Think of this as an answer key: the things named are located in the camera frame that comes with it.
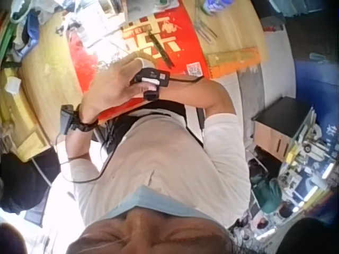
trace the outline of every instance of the electronic device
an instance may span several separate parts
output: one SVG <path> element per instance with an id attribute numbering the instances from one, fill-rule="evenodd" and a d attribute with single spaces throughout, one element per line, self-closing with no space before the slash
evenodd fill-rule
<path id="1" fill-rule="evenodd" d="M 94 123 L 86 124 L 82 123 L 79 118 L 79 106 L 74 111 L 73 105 L 62 105 L 60 109 L 60 134 L 67 135 L 68 130 L 79 129 L 82 132 L 92 131 L 97 127 L 99 121 L 96 120 Z"/>
<path id="2" fill-rule="evenodd" d="M 154 68 L 143 68 L 131 80 L 131 85 L 139 82 L 149 82 L 156 85 L 156 91 L 144 92 L 144 99 L 147 101 L 156 101 L 159 99 L 159 88 L 168 86 L 170 75 L 168 71 L 157 70 Z"/>

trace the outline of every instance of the blue bottle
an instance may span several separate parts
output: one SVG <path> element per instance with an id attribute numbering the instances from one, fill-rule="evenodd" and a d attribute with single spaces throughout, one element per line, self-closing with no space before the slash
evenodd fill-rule
<path id="1" fill-rule="evenodd" d="M 222 11 L 233 2 L 234 0 L 205 0 L 201 8 L 208 15 L 213 15 L 216 12 Z"/>

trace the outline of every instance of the face mask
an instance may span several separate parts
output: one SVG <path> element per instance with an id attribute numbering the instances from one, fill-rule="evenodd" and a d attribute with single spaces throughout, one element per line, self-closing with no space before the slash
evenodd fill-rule
<path id="1" fill-rule="evenodd" d="M 140 186 L 134 193 L 123 199 L 118 206 L 101 217 L 100 220 L 114 218 L 135 207 L 143 207 L 173 216 L 196 217 L 215 221 L 210 216 L 188 207 L 171 197 L 160 194 L 145 185 Z"/>

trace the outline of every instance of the man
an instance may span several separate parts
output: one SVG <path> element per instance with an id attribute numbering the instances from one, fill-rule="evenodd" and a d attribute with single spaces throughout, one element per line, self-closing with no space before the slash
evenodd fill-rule
<path id="1" fill-rule="evenodd" d="M 143 92 L 130 86 L 142 68 L 136 54 L 98 72 L 79 107 L 92 124 L 104 110 Z M 187 75 L 174 78 L 194 80 Z M 170 81 L 159 101 L 116 120 L 113 153 L 96 181 L 75 184 L 86 229 L 68 253 L 234 253 L 226 229 L 248 209 L 250 182 L 242 130 L 217 82 Z M 203 148 L 186 129 L 183 104 L 206 113 Z M 92 131 L 69 131 L 74 181 L 97 178 L 89 156 Z"/>

